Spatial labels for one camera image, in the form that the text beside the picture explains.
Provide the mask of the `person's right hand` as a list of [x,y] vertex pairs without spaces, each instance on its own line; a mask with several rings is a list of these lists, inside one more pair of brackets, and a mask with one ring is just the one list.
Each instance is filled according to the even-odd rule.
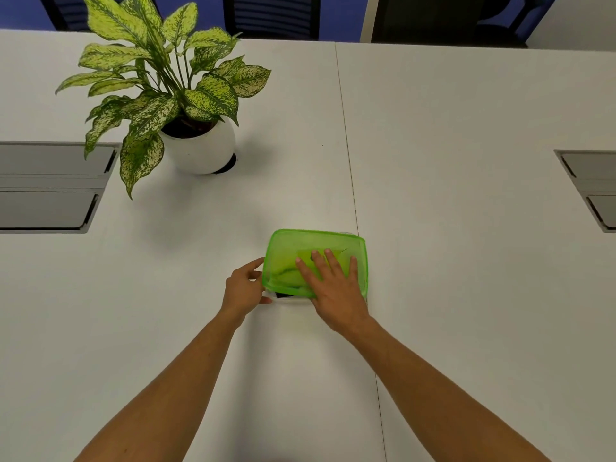
[[299,257],[295,260],[297,269],[315,294],[312,304],[320,318],[332,330],[353,342],[370,325],[372,317],[360,287],[349,282],[349,272],[344,273],[330,249],[325,249],[324,256],[335,272],[331,284],[323,283],[319,272],[315,274]]

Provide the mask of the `person's left hand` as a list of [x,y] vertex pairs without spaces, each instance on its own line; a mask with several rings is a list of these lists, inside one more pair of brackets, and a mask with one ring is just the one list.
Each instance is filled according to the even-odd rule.
[[220,315],[227,319],[234,328],[243,323],[246,316],[259,304],[265,295],[262,285],[262,272],[258,268],[265,258],[260,257],[235,269],[226,279],[226,288],[220,308]]

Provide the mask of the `person's right forearm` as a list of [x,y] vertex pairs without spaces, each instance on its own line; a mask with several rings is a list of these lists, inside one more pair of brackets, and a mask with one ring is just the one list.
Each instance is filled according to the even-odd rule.
[[435,462],[551,462],[374,318],[351,321],[341,333],[366,359]]

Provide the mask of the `person's left forearm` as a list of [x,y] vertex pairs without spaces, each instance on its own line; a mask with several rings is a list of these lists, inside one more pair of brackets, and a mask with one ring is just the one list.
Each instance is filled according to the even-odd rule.
[[182,462],[246,314],[221,309],[74,462]]

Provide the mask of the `black pot saucer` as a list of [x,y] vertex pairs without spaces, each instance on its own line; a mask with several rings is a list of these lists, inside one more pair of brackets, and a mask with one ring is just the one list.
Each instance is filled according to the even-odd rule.
[[231,156],[230,160],[225,164],[225,166],[223,166],[222,168],[220,168],[219,170],[217,170],[215,172],[212,172],[211,174],[212,175],[220,175],[220,174],[226,173],[226,172],[228,172],[229,170],[231,170],[235,166],[236,162],[237,162],[237,156],[234,153]]

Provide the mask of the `white round plant pot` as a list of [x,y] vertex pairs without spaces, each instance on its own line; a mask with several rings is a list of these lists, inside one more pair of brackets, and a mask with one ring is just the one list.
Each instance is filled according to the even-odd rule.
[[206,133],[181,137],[179,127],[173,125],[168,134],[159,132],[168,157],[178,170],[193,175],[210,175],[225,166],[235,153],[235,125],[228,119],[218,121]]

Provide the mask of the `green speckled leafy plant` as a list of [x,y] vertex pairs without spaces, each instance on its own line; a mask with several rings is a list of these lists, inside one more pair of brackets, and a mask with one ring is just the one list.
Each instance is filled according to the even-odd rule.
[[104,133],[129,121],[119,174],[132,198],[135,184],[163,159],[165,127],[204,134],[224,117],[238,125],[240,98],[257,95],[271,70],[247,64],[242,56],[226,60],[238,34],[219,27],[195,30],[195,2],[165,19],[152,0],[83,2],[90,31],[110,43],[85,46],[78,66],[89,71],[63,80],[55,94],[89,86],[89,97],[106,95],[86,119],[92,124],[84,159]]

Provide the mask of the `black mesh office chair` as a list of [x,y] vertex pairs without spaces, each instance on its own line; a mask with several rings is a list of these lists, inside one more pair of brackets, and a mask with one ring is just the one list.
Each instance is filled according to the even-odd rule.
[[222,0],[231,35],[248,39],[318,40],[321,0]]
[[40,0],[58,31],[94,32],[84,0]]

